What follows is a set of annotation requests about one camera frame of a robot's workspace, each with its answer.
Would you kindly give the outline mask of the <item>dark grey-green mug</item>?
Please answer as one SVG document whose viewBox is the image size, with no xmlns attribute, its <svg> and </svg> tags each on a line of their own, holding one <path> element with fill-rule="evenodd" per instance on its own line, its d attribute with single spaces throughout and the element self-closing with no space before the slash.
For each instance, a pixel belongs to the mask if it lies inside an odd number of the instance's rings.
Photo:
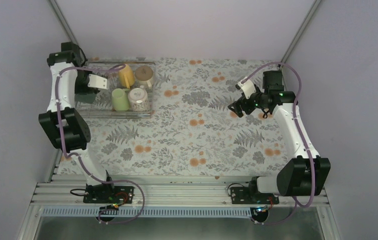
<svg viewBox="0 0 378 240">
<path fill-rule="evenodd" d="M 96 93 L 76 94 L 74 99 L 77 103 L 93 104 L 96 100 Z"/>
</svg>

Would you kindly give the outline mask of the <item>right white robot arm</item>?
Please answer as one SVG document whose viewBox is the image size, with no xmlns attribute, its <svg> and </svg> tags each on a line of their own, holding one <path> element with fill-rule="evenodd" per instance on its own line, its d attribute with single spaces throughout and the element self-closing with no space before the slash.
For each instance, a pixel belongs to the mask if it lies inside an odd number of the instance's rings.
<svg viewBox="0 0 378 240">
<path fill-rule="evenodd" d="M 279 70 L 263 73 L 262 87 L 248 77 L 241 77 L 235 87 L 241 97 L 228 108 L 238 117 L 260 109 L 276 120 L 286 147 L 288 162 L 272 176 L 258 176 L 255 185 L 248 189 L 248 198 L 255 204 L 267 194 L 280 196 L 317 196 L 321 193 L 331 169 L 328 158 L 320 156 L 303 125 L 296 94 L 286 91 L 283 74 Z"/>
</svg>

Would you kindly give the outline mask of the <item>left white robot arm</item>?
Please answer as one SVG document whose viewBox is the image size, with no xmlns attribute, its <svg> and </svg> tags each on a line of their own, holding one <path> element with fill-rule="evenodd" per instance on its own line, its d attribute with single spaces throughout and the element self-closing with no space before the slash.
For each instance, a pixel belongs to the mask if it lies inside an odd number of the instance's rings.
<svg viewBox="0 0 378 240">
<path fill-rule="evenodd" d="M 85 67 L 87 60 L 81 47 L 72 41 L 61 43 L 59 52 L 49 54 L 46 61 L 52 77 L 51 96 L 38 122 L 54 148 L 66 158 L 77 158 L 86 177 L 84 197 L 108 203 L 116 197 L 117 190 L 89 149 L 90 128 L 76 109 L 75 97 L 94 98 L 109 84 L 106 78 Z"/>
</svg>

